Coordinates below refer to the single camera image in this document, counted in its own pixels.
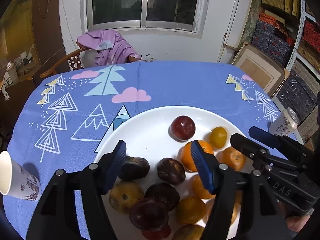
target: glass pane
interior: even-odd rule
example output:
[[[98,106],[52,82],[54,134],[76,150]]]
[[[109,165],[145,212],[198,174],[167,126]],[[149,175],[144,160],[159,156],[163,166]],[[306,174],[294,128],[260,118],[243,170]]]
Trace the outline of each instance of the glass pane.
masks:
[[[142,0],[92,0],[93,24],[141,20]]]
[[[197,0],[148,0],[147,20],[193,25]]]

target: wooden chair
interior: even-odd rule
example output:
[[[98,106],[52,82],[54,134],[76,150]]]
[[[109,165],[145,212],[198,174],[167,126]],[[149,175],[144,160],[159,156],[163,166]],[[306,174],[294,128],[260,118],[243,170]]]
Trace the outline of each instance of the wooden chair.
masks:
[[[51,68],[49,68],[47,71],[41,73],[39,75],[40,78],[46,78],[49,75],[56,75],[57,74],[56,67],[65,61],[68,61],[70,63],[73,70],[83,69],[82,64],[81,64],[81,59],[80,59],[80,53],[83,51],[89,50],[90,48],[81,45],[80,43],[78,43],[78,41],[77,41],[77,45],[80,47],[79,49],[71,52],[68,55],[65,55],[62,59],[58,60]],[[139,59],[137,59],[135,57],[131,57],[131,56],[129,56],[127,59],[127,63],[131,63],[131,62],[135,62],[135,61],[139,61]]]

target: pink cloud print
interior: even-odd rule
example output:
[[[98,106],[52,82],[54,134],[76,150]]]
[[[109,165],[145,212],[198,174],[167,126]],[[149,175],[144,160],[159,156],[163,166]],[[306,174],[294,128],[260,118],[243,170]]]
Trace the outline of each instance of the pink cloud print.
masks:
[[[99,76],[99,71],[85,70],[79,74],[75,74],[71,79],[93,78]]]
[[[122,94],[118,94],[113,96],[112,102],[113,103],[124,103],[124,102],[146,102],[150,101],[151,96],[147,95],[145,90],[139,89],[137,91],[134,87],[126,88]]]
[[[248,81],[253,81],[253,79],[251,77],[249,77],[248,75],[243,75],[242,79],[248,80]]]

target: wooden cabinet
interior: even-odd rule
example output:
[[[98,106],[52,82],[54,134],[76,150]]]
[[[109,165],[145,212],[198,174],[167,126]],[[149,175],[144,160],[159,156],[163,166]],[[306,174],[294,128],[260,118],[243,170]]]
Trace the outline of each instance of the wooden cabinet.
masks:
[[[23,66],[23,71],[17,71],[18,80],[6,89],[10,99],[5,101],[0,94],[0,119],[10,130],[29,95],[41,83],[39,75],[66,55],[60,28],[59,0],[12,0],[1,17],[0,58],[14,61],[33,46],[35,60]],[[64,62],[56,71],[70,71],[68,63]]]

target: wall socket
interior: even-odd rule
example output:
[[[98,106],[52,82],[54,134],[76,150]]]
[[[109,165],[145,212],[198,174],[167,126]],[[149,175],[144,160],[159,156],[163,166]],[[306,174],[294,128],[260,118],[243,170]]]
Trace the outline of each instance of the wall socket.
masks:
[[[148,62],[157,60],[157,57],[155,55],[146,55],[146,58]]]

